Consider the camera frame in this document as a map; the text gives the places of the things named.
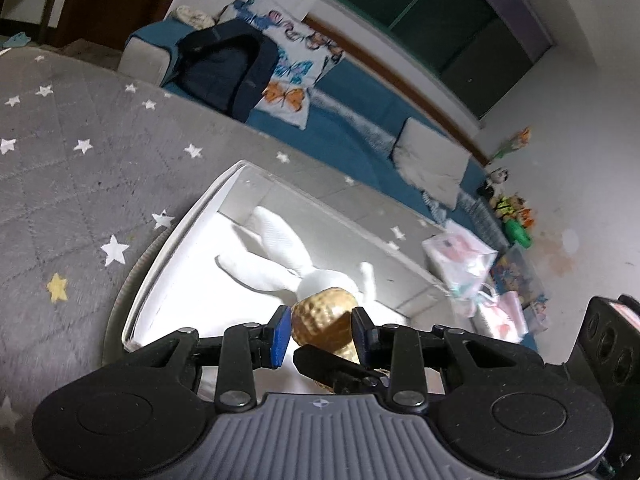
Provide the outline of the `blue sofa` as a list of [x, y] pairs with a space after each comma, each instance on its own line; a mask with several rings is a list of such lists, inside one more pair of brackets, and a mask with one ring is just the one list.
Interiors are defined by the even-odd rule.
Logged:
[[305, 128], [262, 110], [252, 110], [246, 123], [393, 197], [427, 219], [438, 224], [454, 220], [498, 252], [505, 252], [509, 242], [486, 200], [476, 194], [486, 171], [475, 159], [466, 163], [454, 209], [426, 200], [398, 174], [392, 151], [409, 118], [428, 128], [436, 127], [357, 64], [342, 61], [311, 90]]

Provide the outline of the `dark navy backpack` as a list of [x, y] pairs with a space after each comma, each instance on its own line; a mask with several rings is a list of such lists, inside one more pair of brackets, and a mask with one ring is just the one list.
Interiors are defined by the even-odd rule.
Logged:
[[238, 122], [262, 99], [280, 58], [271, 38], [239, 18], [190, 32], [177, 48], [170, 82]]

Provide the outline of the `dark green framed window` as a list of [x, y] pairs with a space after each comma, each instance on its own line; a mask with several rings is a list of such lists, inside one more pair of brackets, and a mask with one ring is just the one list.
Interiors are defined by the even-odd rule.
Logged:
[[484, 117], [549, 50], [525, 0], [331, 0], [429, 70]]

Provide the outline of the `green toy on floor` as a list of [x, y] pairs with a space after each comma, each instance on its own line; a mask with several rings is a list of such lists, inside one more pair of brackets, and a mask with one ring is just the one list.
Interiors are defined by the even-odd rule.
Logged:
[[510, 218], [503, 223], [503, 227], [504, 232], [506, 233], [506, 238], [510, 240], [512, 244], [518, 244], [524, 249], [532, 247], [532, 238], [518, 220]]

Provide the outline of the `panda plush toy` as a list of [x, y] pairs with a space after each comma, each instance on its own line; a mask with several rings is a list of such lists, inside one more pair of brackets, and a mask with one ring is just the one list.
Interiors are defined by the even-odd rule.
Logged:
[[504, 168], [498, 168], [491, 171], [485, 181], [476, 190], [477, 195], [484, 197], [485, 200], [493, 200], [503, 196], [503, 185], [509, 179], [509, 171]]

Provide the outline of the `white plush rabbit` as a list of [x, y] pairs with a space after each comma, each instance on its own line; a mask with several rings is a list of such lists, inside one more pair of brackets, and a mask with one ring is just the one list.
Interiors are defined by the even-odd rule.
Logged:
[[208, 233], [212, 255], [207, 270], [213, 292], [241, 311], [245, 321], [252, 311], [276, 304], [294, 306], [330, 287], [351, 292], [378, 324], [407, 323], [406, 318], [378, 300], [378, 269], [362, 255], [334, 254], [322, 243], [322, 259], [308, 247], [311, 238], [299, 233], [264, 206], [257, 206], [243, 226], [217, 212]]

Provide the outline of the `grey white cardboard box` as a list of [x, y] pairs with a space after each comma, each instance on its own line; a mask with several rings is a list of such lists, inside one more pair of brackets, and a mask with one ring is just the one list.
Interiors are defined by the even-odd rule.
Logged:
[[376, 235], [262, 168], [224, 172], [142, 262], [122, 346], [136, 351], [183, 327], [202, 337], [263, 323], [336, 289], [375, 323], [454, 325], [444, 286]]

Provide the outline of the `small pink tissue pack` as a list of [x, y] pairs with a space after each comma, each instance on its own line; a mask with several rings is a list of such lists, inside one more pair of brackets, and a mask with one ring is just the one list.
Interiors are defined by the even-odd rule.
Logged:
[[498, 295], [492, 288], [476, 296], [476, 311], [472, 318], [477, 333], [519, 344], [528, 334], [528, 326], [520, 297], [516, 292]]

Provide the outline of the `grey cushion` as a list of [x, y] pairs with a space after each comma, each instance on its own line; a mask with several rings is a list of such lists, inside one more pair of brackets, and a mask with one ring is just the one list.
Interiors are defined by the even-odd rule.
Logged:
[[405, 121], [392, 151], [401, 177], [448, 209], [457, 206], [470, 156], [448, 136], [412, 117]]

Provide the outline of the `butterfly print pillow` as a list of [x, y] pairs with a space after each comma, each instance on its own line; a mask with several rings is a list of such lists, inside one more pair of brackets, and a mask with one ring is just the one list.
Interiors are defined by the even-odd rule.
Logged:
[[341, 62], [344, 50], [274, 0], [234, 0], [222, 11], [219, 21], [235, 18], [260, 30], [278, 47], [278, 64], [256, 108], [304, 130], [310, 90]]

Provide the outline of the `tan peanut toy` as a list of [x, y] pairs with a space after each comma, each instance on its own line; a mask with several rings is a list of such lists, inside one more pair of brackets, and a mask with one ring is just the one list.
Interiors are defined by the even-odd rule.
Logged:
[[357, 298], [344, 288], [330, 287], [299, 300], [292, 307], [291, 334], [298, 348], [305, 344], [360, 364], [352, 340], [352, 309]]

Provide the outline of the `plastic bag of pink packs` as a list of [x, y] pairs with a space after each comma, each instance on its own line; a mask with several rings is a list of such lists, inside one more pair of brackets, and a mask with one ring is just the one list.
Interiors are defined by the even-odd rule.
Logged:
[[427, 267], [449, 292], [452, 310], [472, 318], [477, 296], [498, 252], [473, 232], [448, 219], [444, 230], [422, 242]]

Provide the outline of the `clear toy storage box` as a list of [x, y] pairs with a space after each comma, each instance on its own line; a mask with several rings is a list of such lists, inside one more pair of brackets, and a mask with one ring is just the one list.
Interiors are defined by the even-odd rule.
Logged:
[[548, 330], [549, 297], [524, 248], [518, 244], [509, 248], [494, 263], [491, 276], [498, 289], [518, 294], [529, 333], [538, 335]]

